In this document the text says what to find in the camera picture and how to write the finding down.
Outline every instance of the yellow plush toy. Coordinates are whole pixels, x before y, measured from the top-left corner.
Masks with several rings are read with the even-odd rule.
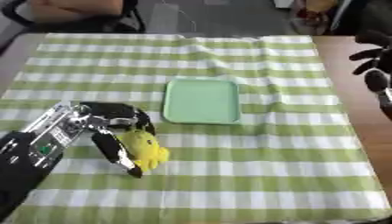
[[[142,168],[143,172],[155,169],[158,163],[169,159],[169,151],[160,147],[158,140],[149,132],[140,129],[132,129],[119,137],[120,141],[136,157],[135,164]]]

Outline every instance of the black chair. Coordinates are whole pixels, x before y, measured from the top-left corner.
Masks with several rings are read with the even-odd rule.
[[[120,32],[144,33],[145,24],[137,10],[137,0],[123,0],[122,13],[119,16],[94,16],[78,21],[36,24],[18,14],[18,7],[25,4],[26,0],[14,0],[6,3],[2,13],[12,21],[26,27],[25,32]],[[137,21],[138,27],[121,23],[124,18]]]

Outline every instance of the green plastic tray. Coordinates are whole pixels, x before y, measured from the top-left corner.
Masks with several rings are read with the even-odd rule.
[[[166,88],[164,118],[173,123],[236,123],[241,116],[238,92],[231,80],[172,80]]]

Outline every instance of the green light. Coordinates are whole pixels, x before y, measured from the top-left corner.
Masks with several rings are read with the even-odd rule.
[[[42,146],[39,148],[39,152],[41,152],[44,155],[49,154],[50,151],[51,151],[51,147],[49,146]]]

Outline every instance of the checkered cloth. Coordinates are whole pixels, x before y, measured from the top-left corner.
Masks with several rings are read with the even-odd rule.
[[[238,83],[240,124],[167,122],[165,85],[178,77]],[[389,203],[331,85],[309,37],[49,34],[0,101],[3,133],[60,100],[127,102],[151,116],[171,159],[135,179],[85,135],[9,221],[384,218]]]

